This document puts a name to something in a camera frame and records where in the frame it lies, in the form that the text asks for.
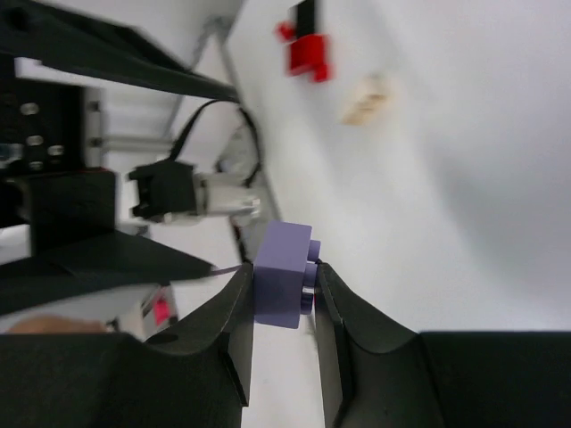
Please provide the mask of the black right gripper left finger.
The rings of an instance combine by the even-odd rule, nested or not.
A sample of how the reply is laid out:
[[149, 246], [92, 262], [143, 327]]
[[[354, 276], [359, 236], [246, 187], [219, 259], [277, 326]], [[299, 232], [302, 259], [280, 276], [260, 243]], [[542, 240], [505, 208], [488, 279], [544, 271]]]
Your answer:
[[4, 427], [237, 427], [249, 403], [253, 267], [146, 342], [127, 333], [6, 334]]

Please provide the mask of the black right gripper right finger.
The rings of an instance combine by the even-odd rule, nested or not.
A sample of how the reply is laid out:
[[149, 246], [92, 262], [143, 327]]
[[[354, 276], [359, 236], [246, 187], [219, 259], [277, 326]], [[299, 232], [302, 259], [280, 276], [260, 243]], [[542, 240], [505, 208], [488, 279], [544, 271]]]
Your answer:
[[320, 264], [316, 337], [328, 427], [567, 427], [567, 332], [411, 331]]

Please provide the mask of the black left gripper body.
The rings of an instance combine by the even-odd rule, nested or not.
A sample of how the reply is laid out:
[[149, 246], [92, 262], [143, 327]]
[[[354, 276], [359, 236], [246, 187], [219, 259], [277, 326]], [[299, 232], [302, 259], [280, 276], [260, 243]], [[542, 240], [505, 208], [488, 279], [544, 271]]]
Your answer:
[[3, 54], [1, 226], [28, 226], [32, 255], [113, 231], [116, 176], [103, 166], [100, 92], [15, 71]]

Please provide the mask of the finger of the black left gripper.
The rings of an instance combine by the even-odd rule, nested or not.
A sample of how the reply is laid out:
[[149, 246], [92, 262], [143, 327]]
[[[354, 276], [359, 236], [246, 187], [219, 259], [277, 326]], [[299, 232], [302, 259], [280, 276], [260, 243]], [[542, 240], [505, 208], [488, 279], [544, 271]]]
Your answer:
[[130, 27], [36, 1], [1, 3], [1, 52], [163, 93], [237, 99], [232, 86], [187, 70]]
[[1, 313], [134, 284], [205, 278], [213, 265], [119, 231], [1, 266]]

